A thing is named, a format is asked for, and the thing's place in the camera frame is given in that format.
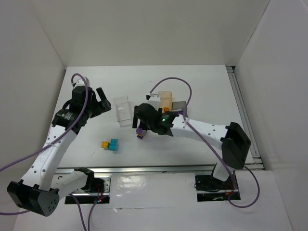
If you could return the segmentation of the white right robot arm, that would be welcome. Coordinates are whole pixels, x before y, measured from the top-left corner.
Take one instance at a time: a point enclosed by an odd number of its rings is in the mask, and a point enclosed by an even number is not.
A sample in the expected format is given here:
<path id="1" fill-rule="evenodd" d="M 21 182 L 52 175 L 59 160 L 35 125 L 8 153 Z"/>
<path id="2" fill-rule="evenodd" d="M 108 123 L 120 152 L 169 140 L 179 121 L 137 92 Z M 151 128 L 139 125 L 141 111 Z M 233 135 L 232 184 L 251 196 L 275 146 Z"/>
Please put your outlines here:
<path id="1" fill-rule="evenodd" d="M 158 135 L 183 137 L 203 141 L 214 153 L 218 163 L 212 171 L 212 177 L 225 182 L 231 179 L 238 188 L 234 172 L 245 166 L 251 141 L 235 122 L 229 125 L 215 125 L 189 119 L 176 112 L 162 112 L 148 103 L 134 107 L 133 127 L 140 121 L 143 130 L 150 130 Z"/>

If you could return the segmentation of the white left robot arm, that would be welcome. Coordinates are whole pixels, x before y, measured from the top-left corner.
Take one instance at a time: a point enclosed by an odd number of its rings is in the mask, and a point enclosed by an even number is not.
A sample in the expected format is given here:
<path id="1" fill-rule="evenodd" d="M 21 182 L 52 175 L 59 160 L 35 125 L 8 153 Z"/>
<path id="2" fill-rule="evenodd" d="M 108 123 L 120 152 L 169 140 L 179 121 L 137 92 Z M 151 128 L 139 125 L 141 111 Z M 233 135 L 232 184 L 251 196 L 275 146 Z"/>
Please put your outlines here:
<path id="1" fill-rule="evenodd" d="M 62 198 L 78 189 L 103 192 L 104 181 L 90 169 L 76 167 L 57 179 L 54 174 L 87 120 L 110 110 L 111 104 L 102 88 L 74 86 L 71 99 L 55 114 L 43 151 L 21 179 L 11 181 L 7 187 L 7 193 L 19 208 L 48 217 Z"/>

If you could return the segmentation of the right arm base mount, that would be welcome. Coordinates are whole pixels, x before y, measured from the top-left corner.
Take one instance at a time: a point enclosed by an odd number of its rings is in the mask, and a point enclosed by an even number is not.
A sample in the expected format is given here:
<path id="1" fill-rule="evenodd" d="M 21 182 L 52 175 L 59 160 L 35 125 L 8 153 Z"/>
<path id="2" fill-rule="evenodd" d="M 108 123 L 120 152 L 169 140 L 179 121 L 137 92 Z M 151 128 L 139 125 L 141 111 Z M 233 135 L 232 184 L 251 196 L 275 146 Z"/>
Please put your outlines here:
<path id="1" fill-rule="evenodd" d="M 220 181 L 211 175 L 196 175 L 194 187 L 197 202 L 228 201 L 229 197 L 231 200 L 241 199 L 230 177 L 226 181 Z"/>

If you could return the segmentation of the purple lego brick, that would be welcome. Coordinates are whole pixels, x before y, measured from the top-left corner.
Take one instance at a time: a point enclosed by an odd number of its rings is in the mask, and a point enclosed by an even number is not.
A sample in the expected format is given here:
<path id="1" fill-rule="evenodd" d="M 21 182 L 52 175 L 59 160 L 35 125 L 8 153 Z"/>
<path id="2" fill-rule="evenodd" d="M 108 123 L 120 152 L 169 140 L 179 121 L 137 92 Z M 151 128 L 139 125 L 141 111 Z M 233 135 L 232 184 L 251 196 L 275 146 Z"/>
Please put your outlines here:
<path id="1" fill-rule="evenodd" d="M 146 133 L 147 133 L 147 127 L 145 125 L 140 124 L 136 128 L 136 134 L 138 139 L 142 140 L 145 137 Z"/>

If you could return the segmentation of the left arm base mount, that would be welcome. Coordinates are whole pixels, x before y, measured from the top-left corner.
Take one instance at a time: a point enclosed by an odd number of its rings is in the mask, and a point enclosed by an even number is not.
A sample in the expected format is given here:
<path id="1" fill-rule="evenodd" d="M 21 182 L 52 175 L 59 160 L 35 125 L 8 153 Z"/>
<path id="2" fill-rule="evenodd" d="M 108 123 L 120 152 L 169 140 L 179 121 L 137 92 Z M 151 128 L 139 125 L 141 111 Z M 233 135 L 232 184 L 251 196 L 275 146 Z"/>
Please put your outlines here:
<path id="1" fill-rule="evenodd" d="M 110 203 L 110 189 L 111 189 L 111 177 L 102 176 L 98 183 L 88 191 L 83 189 L 77 189 L 72 192 L 72 195 L 77 199 L 81 205 L 90 205 L 95 201 L 98 204 Z"/>

